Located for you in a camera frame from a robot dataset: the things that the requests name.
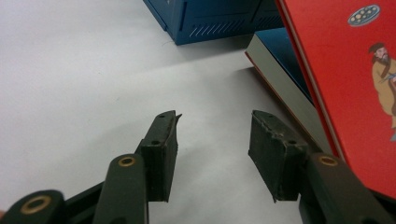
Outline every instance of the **brass ring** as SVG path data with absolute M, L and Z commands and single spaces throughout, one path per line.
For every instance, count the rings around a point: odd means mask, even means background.
M 123 157 L 119 160 L 119 166 L 127 167 L 132 166 L 136 162 L 136 159 L 133 157 Z
M 319 157 L 319 161 L 322 164 L 328 165 L 328 166 L 336 166 L 338 165 L 338 161 L 336 161 L 335 159 L 328 157 L 328 156 L 321 156 Z
M 51 200 L 51 198 L 48 195 L 35 196 L 33 199 L 27 201 L 23 205 L 23 207 L 21 208 L 21 212 L 25 215 L 32 215 L 36 212 L 41 211 L 45 207 L 47 207 L 50 204 L 50 200 Z

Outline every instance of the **white surface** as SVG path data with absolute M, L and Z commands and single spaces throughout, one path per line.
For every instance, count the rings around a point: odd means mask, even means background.
M 253 109 L 287 119 L 244 54 L 250 38 L 177 47 L 143 1 L 0 1 L 0 208 L 103 181 L 176 110 L 170 202 L 149 204 L 150 223 L 301 223 L 248 156 Z

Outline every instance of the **book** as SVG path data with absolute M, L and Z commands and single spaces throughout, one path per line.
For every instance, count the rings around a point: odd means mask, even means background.
M 306 136 L 324 152 L 332 153 L 286 29 L 256 32 L 246 55 Z
M 276 3 L 333 149 L 368 189 L 395 199 L 394 3 Z

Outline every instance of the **book spine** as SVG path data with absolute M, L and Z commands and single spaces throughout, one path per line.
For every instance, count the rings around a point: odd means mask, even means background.
M 323 111 L 320 109 L 320 103 L 319 103 L 318 97 L 317 97 L 317 95 L 316 95 L 316 93 L 314 91 L 314 87 L 313 87 L 313 84 L 311 82 L 311 79 L 309 78 L 308 72 L 306 71 L 306 68 L 305 68 L 305 65 L 304 65 L 304 60 L 303 60 L 302 55 L 301 55 L 301 53 L 300 53 L 300 51 L 299 51 L 299 49 L 297 47 L 297 43 L 296 43 L 296 39 L 294 38 L 293 31 L 291 30 L 292 24 L 289 23 L 289 20 L 287 18 L 287 15 L 288 15 L 288 12 L 286 11 L 287 9 L 283 8 L 283 5 L 281 4 L 281 0 L 276 0 L 276 6 L 277 6 L 277 8 L 279 10 L 280 17 L 282 18 L 282 21 L 285 24 L 285 28 L 286 28 L 289 36 L 290 36 L 291 45 L 293 46 L 293 50 L 294 50 L 294 52 L 296 54 L 298 64 L 300 65 L 301 71 L 302 71 L 302 73 L 304 75 L 304 80 L 305 80 L 306 86 L 307 86 L 307 88 L 308 88 L 308 90 L 309 90 L 309 92 L 311 94 L 312 101 L 314 102 L 315 109 L 318 111 L 318 116 L 319 116 L 320 122 L 321 122 L 321 124 L 323 126 L 323 130 L 326 133 L 326 136 L 327 136 L 327 138 L 329 140 L 329 145 L 330 145 L 330 147 L 332 149 L 332 153 L 333 153 L 334 156 L 336 156 L 338 158 L 345 159 L 342 156 L 342 152 L 337 150 L 337 146 L 335 145 L 334 138 L 332 137 L 332 133 L 331 133 L 330 127 L 328 126 L 328 124 L 326 122 L 326 119 L 325 119 Z

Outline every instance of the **illustration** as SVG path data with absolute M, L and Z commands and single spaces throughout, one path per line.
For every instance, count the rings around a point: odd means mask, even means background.
M 379 15 L 380 7 L 378 5 L 370 5 L 362 7 L 354 12 L 347 20 L 351 26 L 363 26 L 375 20 Z
M 390 141 L 396 141 L 396 61 L 390 58 L 384 43 L 373 44 L 369 53 L 373 53 L 373 82 L 379 103 L 391 116 L 391 128 L 395 131 Z

